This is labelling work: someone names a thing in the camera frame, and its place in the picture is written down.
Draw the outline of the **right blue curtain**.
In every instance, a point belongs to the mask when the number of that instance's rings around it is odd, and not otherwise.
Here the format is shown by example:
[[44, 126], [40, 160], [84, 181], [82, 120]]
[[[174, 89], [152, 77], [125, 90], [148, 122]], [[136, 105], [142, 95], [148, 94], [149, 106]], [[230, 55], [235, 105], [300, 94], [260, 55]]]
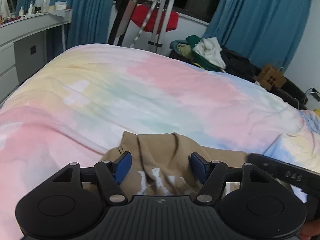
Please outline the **right blue curtain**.
[[301, 41], [311, 0], [220, 0], [203, 35], [264, 68], [287, 69]]

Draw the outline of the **left blue curtain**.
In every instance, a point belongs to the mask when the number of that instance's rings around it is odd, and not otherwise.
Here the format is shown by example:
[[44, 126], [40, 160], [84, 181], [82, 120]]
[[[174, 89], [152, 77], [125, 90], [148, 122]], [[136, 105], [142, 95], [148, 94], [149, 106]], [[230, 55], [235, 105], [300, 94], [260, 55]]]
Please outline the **left blue curtain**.
[[106, 43], [114, 0], [50, 0], [66, 2], [72, 22], [65, 27], [66, 49], [91, 43]]

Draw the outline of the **green garment on pile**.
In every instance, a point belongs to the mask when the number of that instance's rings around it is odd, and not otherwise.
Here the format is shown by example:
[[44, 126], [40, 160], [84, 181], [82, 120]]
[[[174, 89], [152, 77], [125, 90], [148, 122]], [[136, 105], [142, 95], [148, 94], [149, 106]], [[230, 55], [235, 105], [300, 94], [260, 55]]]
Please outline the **green garment on pile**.
[[209, 71], [225, 73], [226, 72], [225, 70], [210, 64], [202, 56], [197, 55], [193, 51], [193, 48], [197, 43], [199, 43], [200, 39], [202, 38], [196, 35], [190, 35], [185, 40], [174, 40], [170, 44], [170, 49], [174, 51], [177, 55], [190, 61], [195, 66], [198, 66], [202, 69], [209, 70]]

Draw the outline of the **white garment on pile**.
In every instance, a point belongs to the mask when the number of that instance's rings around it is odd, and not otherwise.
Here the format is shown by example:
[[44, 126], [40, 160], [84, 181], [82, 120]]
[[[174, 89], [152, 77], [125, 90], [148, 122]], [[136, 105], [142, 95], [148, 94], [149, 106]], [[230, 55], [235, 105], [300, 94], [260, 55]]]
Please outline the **white garment on pile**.
[[216, 37], [202, 38], [199, 43], [195, 45], [193, 51], [202, 56], [210, 64], [225, 70], [226, 64], [221, 56], [222, 48]]

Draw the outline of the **tan brown garment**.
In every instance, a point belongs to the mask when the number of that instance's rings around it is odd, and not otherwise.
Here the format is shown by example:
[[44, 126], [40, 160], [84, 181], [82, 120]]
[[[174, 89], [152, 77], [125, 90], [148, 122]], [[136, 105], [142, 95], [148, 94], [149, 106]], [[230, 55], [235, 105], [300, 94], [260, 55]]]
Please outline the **tan brown garment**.
[[120, 187], [132, 195], [195, 197], [201, 184], [189, 166], [189, 155], [199, 153], [205, 160], [218, 160], [228, 167], [242, 167], [248, 156], [199, 145], [177, 134], [133, 134], [124, 132], [119, 146], [110, 149], [102, 160], [116, 160], [124, 152], [132, 155], [132, 166]]

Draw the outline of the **grey dressing table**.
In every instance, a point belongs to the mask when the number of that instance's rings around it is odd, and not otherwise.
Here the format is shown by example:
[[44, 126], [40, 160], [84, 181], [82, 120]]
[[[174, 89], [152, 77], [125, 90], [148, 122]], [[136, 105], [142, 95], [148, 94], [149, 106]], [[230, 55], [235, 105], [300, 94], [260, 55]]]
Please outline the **grey dressing table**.
[[73, 11], [56, 10], [33, 14], [1, 25], [1, 103], [48, 62], [47, 31], [61, 28], [66, 51], [65, 25]]

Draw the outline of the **cardboard box beside bed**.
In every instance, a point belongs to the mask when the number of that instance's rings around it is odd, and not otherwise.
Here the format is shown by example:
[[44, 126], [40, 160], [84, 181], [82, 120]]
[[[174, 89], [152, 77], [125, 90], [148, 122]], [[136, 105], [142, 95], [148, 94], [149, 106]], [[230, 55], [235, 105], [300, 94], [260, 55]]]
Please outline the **cardboard box beside bed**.
[[281, 88], [287, 79], [283, 76], [280, 69], [271, 64], [266, 64], [257, 77], [257, 81], [266, 90], [270, 91], [273, 87]]

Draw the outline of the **pastel tie-dye bed cover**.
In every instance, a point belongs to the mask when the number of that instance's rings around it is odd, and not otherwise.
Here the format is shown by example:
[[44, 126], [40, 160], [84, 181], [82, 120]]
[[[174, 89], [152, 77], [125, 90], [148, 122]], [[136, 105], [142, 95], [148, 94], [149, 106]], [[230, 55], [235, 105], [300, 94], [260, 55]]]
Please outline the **pastel tie-dye bed cover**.
[[124, 132], [186, 136], [319, 171], [319, 117], [262, 87], [148, 51], [67, 50], [1, 106], [1, 239], [20, 239], [18, 201], [76, 162], [93, 166]]

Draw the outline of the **blue curtain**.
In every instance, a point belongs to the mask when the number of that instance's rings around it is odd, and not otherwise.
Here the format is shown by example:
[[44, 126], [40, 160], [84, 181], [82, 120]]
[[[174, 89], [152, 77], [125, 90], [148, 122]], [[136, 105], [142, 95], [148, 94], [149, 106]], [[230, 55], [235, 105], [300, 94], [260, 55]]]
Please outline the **blue curtain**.
[[203, 35], [264, 68], [287, 69], [301, 41], [311, 0], [220, 0]]
[[65, 27], [66, 49], [91, 43], [106, 43], [114, 0], [50, 0], [66, 2], [72, 22]]

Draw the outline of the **white metal clothes rack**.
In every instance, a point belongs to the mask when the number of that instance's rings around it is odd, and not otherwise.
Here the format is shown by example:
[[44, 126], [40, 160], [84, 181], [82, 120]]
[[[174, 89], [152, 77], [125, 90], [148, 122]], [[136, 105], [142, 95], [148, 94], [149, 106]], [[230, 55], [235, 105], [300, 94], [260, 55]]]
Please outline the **white metal clothes rack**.
[[136, 46], [142, 32], [150, 32], [148, 51], [159, 54], [165, 33], [177, 27], [178, 14], [172, 10], [174, 2], [175, 0], [117, 0], [117, 14], [107, 43], [122, 46], [129, 23], [133, 22], [139, 30], [130, 48]]

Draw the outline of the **black garment on pile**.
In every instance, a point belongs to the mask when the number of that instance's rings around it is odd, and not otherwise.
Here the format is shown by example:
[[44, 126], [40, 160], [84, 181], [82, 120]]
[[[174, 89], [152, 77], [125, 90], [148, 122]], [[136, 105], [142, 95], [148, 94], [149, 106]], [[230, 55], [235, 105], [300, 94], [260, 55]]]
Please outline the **black garment on pile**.
[[228, 74], [237, 76], [251, 83], [255, 83], [261, 72], [259, 67], [252, 64], [248, 58], [241, 56], [237, 52], [229, 50], [226, 47], [222, 48], [220, 54], [225, 62], [225, 71]]

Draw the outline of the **red cloth on rack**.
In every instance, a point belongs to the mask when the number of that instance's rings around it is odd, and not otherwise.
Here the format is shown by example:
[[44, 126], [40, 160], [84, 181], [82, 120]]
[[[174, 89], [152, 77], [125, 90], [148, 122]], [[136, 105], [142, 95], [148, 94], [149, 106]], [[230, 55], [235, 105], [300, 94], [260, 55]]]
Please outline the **red cloth on rack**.
[[[151, 3], [143, 3], [141, 5], [138, 5], [131, 16], [131, 21], [140, 28], [150, 8], [151, 8]], [[145, 32], [151, 32], [151, 33], [153, 32], [154, 25], [156, 23], [157, 14], [158, 14], [158, 8], [155, 8], [144, 28]], [[169, 17], [166, 32], [177, 29], [178, 19], [179, 19], [178, 13], [173, 10]]]

